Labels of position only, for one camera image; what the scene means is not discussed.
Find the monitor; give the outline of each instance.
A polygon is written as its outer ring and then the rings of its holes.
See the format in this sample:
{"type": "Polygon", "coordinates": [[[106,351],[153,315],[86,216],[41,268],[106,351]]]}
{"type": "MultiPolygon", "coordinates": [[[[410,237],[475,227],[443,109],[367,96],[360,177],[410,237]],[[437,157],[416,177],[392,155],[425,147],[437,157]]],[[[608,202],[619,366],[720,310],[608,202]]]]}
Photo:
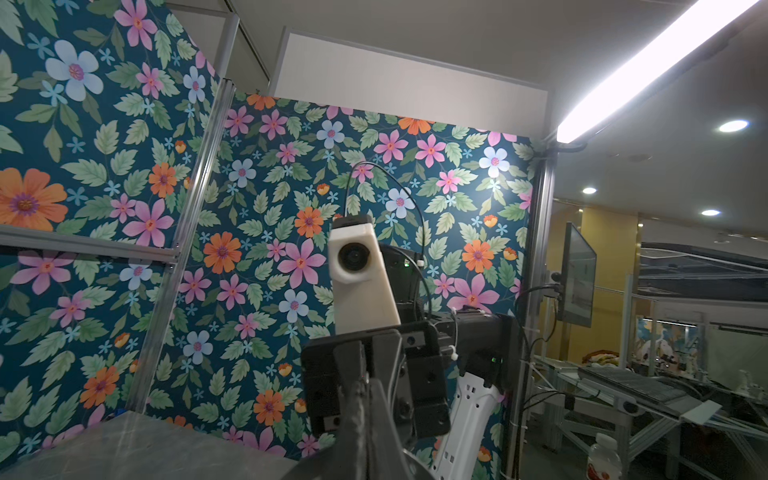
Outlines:
{"type": "Polygon", "coordinates": [[[558,320],[592,327],[594,273],[598,255],[581,236],[572,222],[565,227],[563,270],[560,277],[564,289],[560,297],[558,320]]]}

